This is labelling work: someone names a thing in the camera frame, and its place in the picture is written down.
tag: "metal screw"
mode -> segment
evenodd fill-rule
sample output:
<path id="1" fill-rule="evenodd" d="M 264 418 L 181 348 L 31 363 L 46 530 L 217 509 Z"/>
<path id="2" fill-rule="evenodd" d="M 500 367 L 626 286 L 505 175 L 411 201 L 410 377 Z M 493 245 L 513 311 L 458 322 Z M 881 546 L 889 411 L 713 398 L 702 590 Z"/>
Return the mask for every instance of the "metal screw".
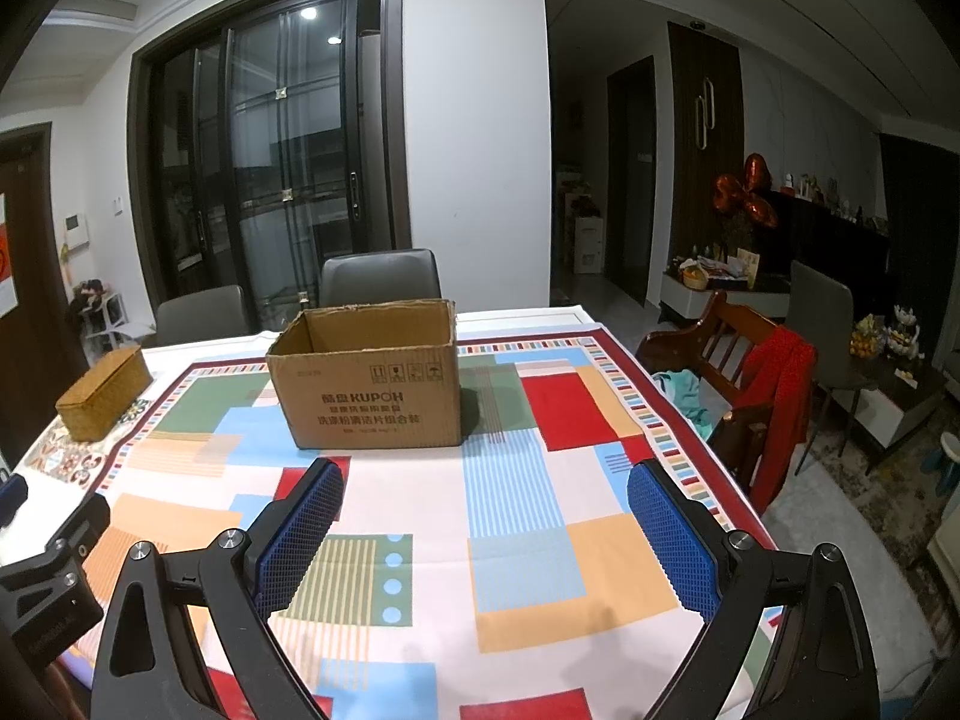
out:
<path id="1" fill-rule="evenodd" d="M 829 560 L 830 562 L 838 562 L 843 557 L 840 547 L 836 544 L 821 544 L 820 555 L 824 560 Z"/>
<path id="2" fill-rule="evenodd" d="M 127 554 L 130 555 L 131 560 L 143 560 L 150 554 L 150 549 L 150 541 L 138 541 L 131 546 L 130 552 L 127 552 Z"/>
<path id="3" fill-rule="evenodd" d="M 239 528 L 229 528 L 220 533 L 217 538 L 217 544 L 223 549 L 233 549 L 243 541 L 244 532 Z"/>
<path id="4" fill-rule="evenodd" d="M 746 531 L 730 531 L 727 538 L 730 540 L 733 549 L 752 549 L 757 544 L 755 538 Z"/>

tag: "patterned tablecloth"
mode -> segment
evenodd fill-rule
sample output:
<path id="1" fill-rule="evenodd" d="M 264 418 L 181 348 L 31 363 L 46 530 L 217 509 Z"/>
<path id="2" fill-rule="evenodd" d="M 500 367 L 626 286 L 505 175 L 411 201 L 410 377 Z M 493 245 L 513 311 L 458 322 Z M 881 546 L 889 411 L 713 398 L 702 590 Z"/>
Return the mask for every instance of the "patterned tablecloth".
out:
<path id="1" fill-rule="evenodd" d="M 266 365 L 245 359 L 195 362 L 100 445 L 71 445 L 55 424 L 26 461 L 109 500 L 85 562 L 106 606 L 135 541 L 206 546 L 333 459 L 347 482 L 338 521 L 270 626 L 334 720 L 642 716 L 703 623 L 630 511 L 631 465 L 658 458 L 725 528 L 769 536 L 604 330 L 466 341 L 460 376 L 476 408 L 459 447 L 299 450 Z M 191 614 L 224 708 L 248 716 L 208 613 Z M 749 698 L 778 618 L 766 610 L 728 706 Z M 100 632 L 75 646 L 80 666 Z"/>

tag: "wicker box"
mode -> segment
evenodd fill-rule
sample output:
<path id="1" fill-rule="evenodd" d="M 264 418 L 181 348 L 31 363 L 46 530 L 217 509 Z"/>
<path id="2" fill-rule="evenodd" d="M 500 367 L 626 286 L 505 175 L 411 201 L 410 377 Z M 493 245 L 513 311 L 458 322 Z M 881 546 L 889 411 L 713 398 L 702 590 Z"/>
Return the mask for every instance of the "wicker box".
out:
<path id="1" fill-rule="evenodd" d="M 115 349 L 61 395 L 56 410 L 75 442 L 99 442 L 151 381 L 139 346 Z"/>

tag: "blue stool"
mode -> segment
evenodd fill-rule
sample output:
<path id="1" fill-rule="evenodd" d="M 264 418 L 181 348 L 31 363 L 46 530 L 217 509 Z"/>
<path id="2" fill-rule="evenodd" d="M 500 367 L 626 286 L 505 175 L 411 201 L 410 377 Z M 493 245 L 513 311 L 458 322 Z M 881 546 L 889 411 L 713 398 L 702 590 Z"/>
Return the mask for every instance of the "blue stool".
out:
<path id="1" fill-rule="evenodd" d="M 949 495 L 960 483 L 960 439 L 952 433 L 940 434 L 940 446 L 923 458 L 920 470 L 923 473 L 940 471 L 937 496 Z"/>

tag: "gray chair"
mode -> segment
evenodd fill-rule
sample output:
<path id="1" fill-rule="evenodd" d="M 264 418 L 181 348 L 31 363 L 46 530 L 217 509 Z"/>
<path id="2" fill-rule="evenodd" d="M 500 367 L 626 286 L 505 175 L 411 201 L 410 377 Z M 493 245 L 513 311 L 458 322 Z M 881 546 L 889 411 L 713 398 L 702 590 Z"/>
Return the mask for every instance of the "gray chair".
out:
<path id="1" fill-rule="evenodd" d="M 157 345 L 213 341 L 253 333 L 243 290 L 232 284 L 184 295 L 157 308 Z"/>
<path id="2" fill-rule="evenodd" d="M 853 392 L 853 405 L 847 419 L 840 454 L 847 447 L 853 420 L 856 419 L 856 407 L 860 402 L 860 393 L 864 389 L 876 389 L 877 382 L 853 367 L 850 355 L 850 336 L 853 332 L 853 295 L 850 289 L 829 276 L 824 276 L 803 263 L 793 261 L 790 266 L 790 308 L 787 310 L 784 324 L 800 335 L 807 343 L 817 349 L 817 367 L 813 371 L 813 381 L 827 391 L 824 405 L 817 416 L 803 456 L 797 464 L 795 474 L 800 473 L 803 461 L 813 446 L 820 428 L 823 427 L 836 389 L 849 389 Z"/>
<path id="3" fill-rule="evenodd" d="M 428 248 L 332 257 L 320 272 L 320 306 L 440 297 L 437 261 Z"/>

